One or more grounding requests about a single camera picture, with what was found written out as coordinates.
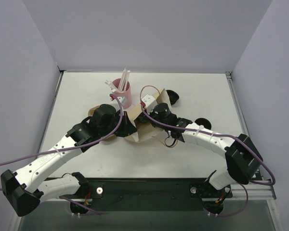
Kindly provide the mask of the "brown paper bag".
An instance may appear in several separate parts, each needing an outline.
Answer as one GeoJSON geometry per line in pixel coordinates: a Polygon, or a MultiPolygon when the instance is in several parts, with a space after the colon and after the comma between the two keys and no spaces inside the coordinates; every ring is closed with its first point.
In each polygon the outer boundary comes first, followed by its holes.
{"type": "Polygon", "coordinates": [[[141,105],[141,98],[145,96],[143,94],[143,91],[149,87],[154,88],[156,90],[155,93],[149,94],[149,95],[154,96],[157,100],[157,103],[167,103],[169,108],[171,109],[171,103],[169,101],[169,97],[168,97],[168,94],[167,94],[165,89],[158,89],[152,85],[144,86],[140,91],[140,96],[139,96],[140,103],[132,106],[127,111],[130,121],[137,128],[137,132],[128,136],[128,137],[125,137],[124,139],[127,141],[134,142],[134,143],[143,143],[143,142],[148,141],[150,139],[155,139],[155,140],[159,141],[163,146],[166,147],[165,142],[162,141],[158,137],[158,134],[160,134],[162,132],[162,129],[154,128],[153,126],[151,126],[147,117],[143,114],[142,109],[141,109],[141,106],[142,106],[141,105]]]}

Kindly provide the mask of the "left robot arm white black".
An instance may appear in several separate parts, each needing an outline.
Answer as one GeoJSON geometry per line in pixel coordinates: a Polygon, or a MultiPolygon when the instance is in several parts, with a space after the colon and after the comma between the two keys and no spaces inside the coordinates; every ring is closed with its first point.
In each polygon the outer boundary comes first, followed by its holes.
{"type": "Polygon", "coordinates": [[[2,192],[16,214],[25,216],[49,199],[64,195],[82,198],[92,192],[88,180],[79,172],[48,180],[47,178],[72,158],[86,152],[104,136],[127,137],[137,132],[127,112],[117,111],[109,104],[102,104],[74,125],[50,149],[28,165],[0,176],[2,192]]]}

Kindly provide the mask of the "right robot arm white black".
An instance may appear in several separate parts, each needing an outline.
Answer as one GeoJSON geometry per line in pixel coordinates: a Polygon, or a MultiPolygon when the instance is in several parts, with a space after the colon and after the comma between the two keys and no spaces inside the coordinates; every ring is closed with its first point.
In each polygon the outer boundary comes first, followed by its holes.
{"type": "Polygon", "coordinates": [[[141,103],[141,109],[151,125],[163,129],[174,140],[192,143],[223,157],[226,165],[212,171],[204,184],[204,192],[215,196],[232,183],[247,185],[263,162],[250,137],[232,136],[206,129],[191,120],[177,117],[166,103],[153,107],[141,103]]]}

